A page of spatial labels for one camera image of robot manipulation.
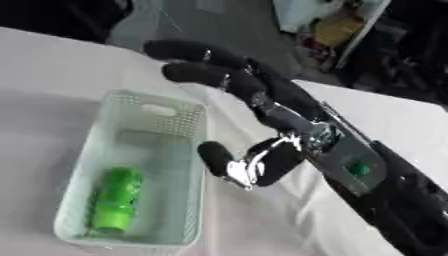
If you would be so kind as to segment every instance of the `green can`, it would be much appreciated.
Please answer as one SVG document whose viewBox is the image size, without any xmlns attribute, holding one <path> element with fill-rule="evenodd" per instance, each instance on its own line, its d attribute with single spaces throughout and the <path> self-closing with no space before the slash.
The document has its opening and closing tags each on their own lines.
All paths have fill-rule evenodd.
<svg viewBox="0 0 448 256">
<path fill-rule="evenodd" d="M 101 179 L 92 228 L 98 232 L 124 232 L 135 214 L 142 185 L 139 169 L 115 167 Z"/>
</svg>

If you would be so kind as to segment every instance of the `robotic hand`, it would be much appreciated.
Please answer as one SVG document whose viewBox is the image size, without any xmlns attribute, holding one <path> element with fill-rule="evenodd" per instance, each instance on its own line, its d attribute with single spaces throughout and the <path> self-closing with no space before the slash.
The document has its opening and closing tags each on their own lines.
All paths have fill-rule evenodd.
<svg viewBox="0 0 448 256">
<path fill-rule="evenodd" d="M 226 50 L 178 40 L 151 41 L 147 55 L 174 60 L 169 80 L 233 94 L 260 123 L 278 131 L 235 160 L 219 143 L 198 151 L 210 171 L 247 190 L 278 181 L 304 159 L 366 222 L 407 256 L 448 253 L 448 195 L 379 141 L 271 68 Z"/>
</svg>

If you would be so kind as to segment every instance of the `basket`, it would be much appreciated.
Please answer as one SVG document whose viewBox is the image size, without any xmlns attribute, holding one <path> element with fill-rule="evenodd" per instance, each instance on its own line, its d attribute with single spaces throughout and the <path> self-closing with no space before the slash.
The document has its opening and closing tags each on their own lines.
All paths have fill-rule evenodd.
<svg viewBox="0 0 448 256">
<path fill-rule="evenodd" d="M 56 215 L 60 239 L 83 245 L 142 247 L 169 255 L 195 242 L 200 232 L 203 164 L 196 147 L 205 140 L 202 105 L 118 90 L 101 105 Z M 115 238 L 91 235 L 92 194 L 106 170 L 143 171 L 136 213 Z"/>
</svg>

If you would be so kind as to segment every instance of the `green light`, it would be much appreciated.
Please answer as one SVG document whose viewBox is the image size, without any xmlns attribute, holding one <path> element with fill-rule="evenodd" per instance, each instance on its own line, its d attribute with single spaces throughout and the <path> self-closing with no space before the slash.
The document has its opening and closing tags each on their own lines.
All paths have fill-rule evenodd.
<svg viewBox="0 0 448 256">
<path fill-rule="evenodd" d="M 348 166 L 347 169 L 351 174 L 353 174 L 353 176 L 357 178 L 362 178 L 372 171 L 369 165 L 361 161 L 355 162 L 354 164 Z"/>
</svg>

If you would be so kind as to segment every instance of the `white tablecloth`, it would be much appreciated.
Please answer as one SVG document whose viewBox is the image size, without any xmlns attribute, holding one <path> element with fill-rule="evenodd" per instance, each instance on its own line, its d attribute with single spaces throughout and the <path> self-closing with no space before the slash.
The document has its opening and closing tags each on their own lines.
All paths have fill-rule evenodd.
<svg viewBox="0 0 448 256">
<path fill-rule="evenodd" d="M 234 152 L 273 134 L 231 96 L 195 85 L 177 90 L 160 75 L 161 64 L 145 56 L 4 28 L 0 42 L 3 255 L 145 255 L 73 246 L 52 232 L 72 165 L 108 90 L 169 92 L 202 100 L 208 104 L 210 140 Z M 448 189 L 443 163 L 448 157 L 448 115 L 443 108 L 297 82 Z M 307 163 L 280 183 L 252 192 L 213 177 L 206 185 L 203 236 L 185 255 L 400 255 Z"/>
</svg>

